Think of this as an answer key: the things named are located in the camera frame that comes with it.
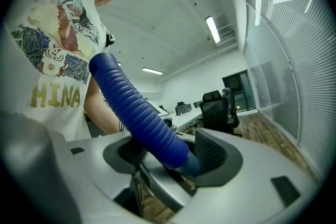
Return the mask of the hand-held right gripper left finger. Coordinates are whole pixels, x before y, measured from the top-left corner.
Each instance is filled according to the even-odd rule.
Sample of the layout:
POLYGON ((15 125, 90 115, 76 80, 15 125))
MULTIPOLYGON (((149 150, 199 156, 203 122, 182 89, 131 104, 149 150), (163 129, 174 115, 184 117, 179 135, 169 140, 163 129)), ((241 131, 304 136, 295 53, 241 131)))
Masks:
POLYGON ((103 195, 116 202, 135 196, 134 176, 147 150, 128 132, 67 142, 52 134, 55 153, 64 164, 78 165, 103 195))

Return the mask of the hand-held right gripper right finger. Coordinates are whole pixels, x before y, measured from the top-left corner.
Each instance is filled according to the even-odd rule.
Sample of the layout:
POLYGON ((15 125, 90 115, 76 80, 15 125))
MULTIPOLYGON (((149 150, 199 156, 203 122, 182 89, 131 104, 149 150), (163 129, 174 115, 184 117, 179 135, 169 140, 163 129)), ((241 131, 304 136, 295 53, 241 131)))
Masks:
POLYGON ((316 182, 273 148, 198 128, 196 192, 173 223, 289 223, 316 193, 316 182))

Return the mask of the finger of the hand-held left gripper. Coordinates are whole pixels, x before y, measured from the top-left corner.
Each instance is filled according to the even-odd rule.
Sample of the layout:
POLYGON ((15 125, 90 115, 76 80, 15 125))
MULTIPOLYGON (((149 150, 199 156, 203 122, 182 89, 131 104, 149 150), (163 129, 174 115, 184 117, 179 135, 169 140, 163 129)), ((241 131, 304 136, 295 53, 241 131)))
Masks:
MULTIPOLYGON (((196 156, 153 111, 112 54, 95 55, 89 70, 144 149, 169 169, 197 175, 196 156)), ((24 90, 32 89, 38 77, 34 67, 14 75, 1 70, 1 160, 11 178, 44 216, 44 223, 130 223, 133 216, 103 195, 76 165, 57 157, 54 132, 19 113, 18 105, 26 100, 24 90)))

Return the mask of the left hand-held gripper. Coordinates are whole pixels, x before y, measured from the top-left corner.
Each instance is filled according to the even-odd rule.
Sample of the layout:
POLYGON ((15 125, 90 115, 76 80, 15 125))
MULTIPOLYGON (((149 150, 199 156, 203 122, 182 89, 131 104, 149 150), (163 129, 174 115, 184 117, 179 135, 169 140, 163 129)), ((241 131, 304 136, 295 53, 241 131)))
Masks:
POLYGON ((177 133, 177 127, 173 124, 173 118, 169 115, 168 112, 155 105, 152 101, 147 100, 148 104, 154 109, 158 116, 164 121, 164 123, 173 131, 177 133))

